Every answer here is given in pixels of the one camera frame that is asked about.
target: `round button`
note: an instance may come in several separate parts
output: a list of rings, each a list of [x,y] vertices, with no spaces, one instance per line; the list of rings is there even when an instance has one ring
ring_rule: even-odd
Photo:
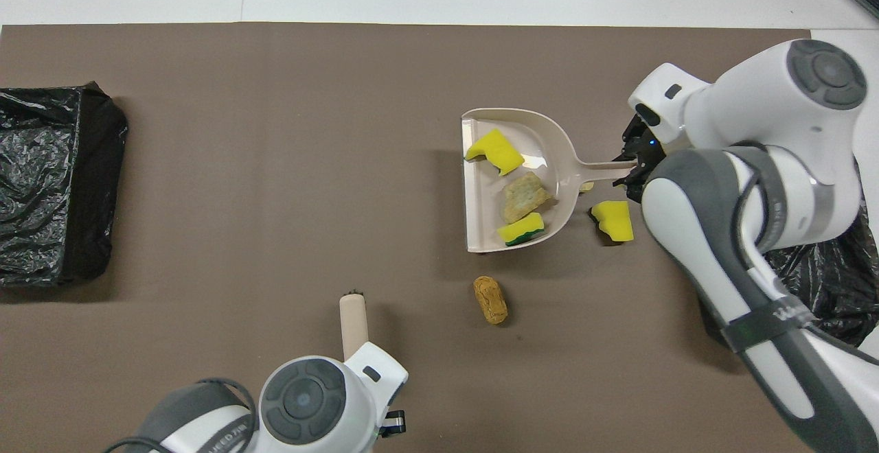
[[[284,409],[295,419],[311,417],[321,409],[321,405],[321,385],[307,377],[295,380],[284,393]]]
[[[812,61],[812,68],[823,83],[833,87],[844,87],[854,80],[851,66],[835,53],[821,53]]]

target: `black cable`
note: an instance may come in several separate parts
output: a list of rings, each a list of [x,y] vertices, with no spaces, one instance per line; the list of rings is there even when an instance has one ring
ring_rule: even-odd
[[[253,401],[253,397],[248,392],[247,388],[244,385],[238,383],[238,381],[233,381],[231,379],[227,379],[225,377],[209,377],[207,379],[200,379],[197,383],[217,383],[217,384],[225,384],[226,386],[235,388],[241,393],[241,396],[244,397],[245,402],[247,403],[247,408],[251,410],[250,421],[248,422],[248,432],[246,437],[244,438],[244,443],[242,443],[241,448],[238,451],[244,452],[247,450],[247,445],[251,443],[253,435],[257,432],[257,429],[260,427],[260,422],[257,421],[257,405],[255,405]]]
[[[148,446],[159,453],[174,453],[172,450],[168,450],[166,447],[162,446],[159,441],[152,440],[148,437],[126,437],[116,441],[110,445],[109,448],[104,450],[104,453],[110,453],[113,450],[116,450],[119,446],[125,446],[126,444],[140,444],[141,446]]]

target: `gray circular button pad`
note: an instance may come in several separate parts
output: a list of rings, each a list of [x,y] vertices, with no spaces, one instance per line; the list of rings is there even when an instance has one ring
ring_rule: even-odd
[[[294,362],[274,375],[263,393],[263,423],[279,441],[314,443],[345,410],[345,376],[327,360]]]
[[[867,81],[848,53],[819,40],[796,40],[788,50],[788,72],[813,102],[834,110],[856,108]]]

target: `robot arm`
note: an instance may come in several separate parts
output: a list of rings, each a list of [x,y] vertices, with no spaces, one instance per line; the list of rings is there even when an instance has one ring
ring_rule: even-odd
[[[818,451],[879,451],[879,362],[814,327],[761,254],[828,240],[854,220],[852,134],[865,91],[844,52],[795,40],[715,84],[660,66],[629,100],[646,141],[668,154],[643,187],[650,233]]]

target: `beige cylindrical handle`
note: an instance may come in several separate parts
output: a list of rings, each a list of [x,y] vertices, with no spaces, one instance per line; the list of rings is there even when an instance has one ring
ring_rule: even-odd
[[[339,319],[342,322],[342,354],[348,360],[369,340],[367,301],[361,294],[347,294],[339,299]]]

